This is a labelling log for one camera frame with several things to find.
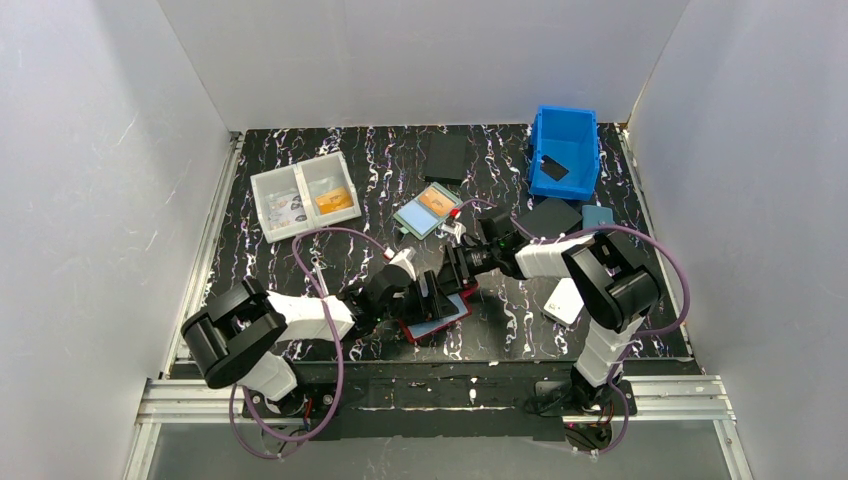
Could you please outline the red card holder wallet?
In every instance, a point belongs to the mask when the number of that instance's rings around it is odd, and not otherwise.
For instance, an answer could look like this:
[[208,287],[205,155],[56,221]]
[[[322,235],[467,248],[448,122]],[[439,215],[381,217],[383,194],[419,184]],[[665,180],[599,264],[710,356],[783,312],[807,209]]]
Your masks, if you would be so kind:
[[419,323],[409,323],[412,314],[404,314],[397,322],[404,333],[408,342],[414,344],[420,340],[434,335],[435,333],[445,330],[449,326],[463,320],[471,314],[471,308],[468,302],[469,297],[477,291],[478,287],[474,286],[470,289],[455,293],[448,296],[448,300],[455,308],[456,312],[451,315],[442,316],[437,319],[431,319]]

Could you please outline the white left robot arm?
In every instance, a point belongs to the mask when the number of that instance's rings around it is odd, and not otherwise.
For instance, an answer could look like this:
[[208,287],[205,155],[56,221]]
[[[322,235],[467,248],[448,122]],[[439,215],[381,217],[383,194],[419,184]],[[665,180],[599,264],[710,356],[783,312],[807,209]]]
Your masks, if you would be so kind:
[[431,274],[415,280],[389,265],[325,299],[283,295],[248,278],[187,319],[181,336],[209,388],[243,386],[279,401],[297,387],[291,364],[271,352],[279,342],[361,338],[382,320],[398,321],[416,340],[467,313],[461,294],[441,292]]

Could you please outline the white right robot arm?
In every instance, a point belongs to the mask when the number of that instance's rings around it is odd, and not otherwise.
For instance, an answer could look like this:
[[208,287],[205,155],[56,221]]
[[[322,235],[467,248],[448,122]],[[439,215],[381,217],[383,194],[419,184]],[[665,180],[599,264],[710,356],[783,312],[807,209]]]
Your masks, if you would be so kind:
[[477,275],[493,270],[517,280],[571,280],[590,316],[572,384],[597,389],[616,380],[626,346],[664,294],[661,275],[631,244],[631,230],[598,226],[568,239],[543,241],[504,213],[491,211],[479,224],[482,238],[445,249],[436,275],[440,289],[446,294],[467,290]]

